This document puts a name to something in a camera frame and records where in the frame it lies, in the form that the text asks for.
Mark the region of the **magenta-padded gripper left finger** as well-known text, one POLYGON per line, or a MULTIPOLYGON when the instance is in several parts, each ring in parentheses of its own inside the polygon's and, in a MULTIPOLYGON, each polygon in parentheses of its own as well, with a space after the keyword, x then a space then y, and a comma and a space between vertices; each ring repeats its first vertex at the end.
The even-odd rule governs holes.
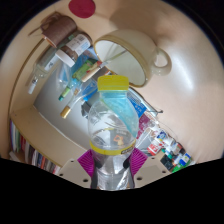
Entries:
POLYGON ((91 188, 94 174, 94 159, 88 150, 78 159, 69 159, 58 172, 58 176, 83 188, 91 188))

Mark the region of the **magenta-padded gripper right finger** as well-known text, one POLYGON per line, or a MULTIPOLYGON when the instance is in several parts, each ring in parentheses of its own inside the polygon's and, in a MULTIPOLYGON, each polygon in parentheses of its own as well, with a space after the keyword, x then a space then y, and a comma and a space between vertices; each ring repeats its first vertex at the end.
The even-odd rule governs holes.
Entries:
POLYGON ((134 149, 130 157, 129 188, 141 188, 169 174, 157 156, 148 157, 134 149))

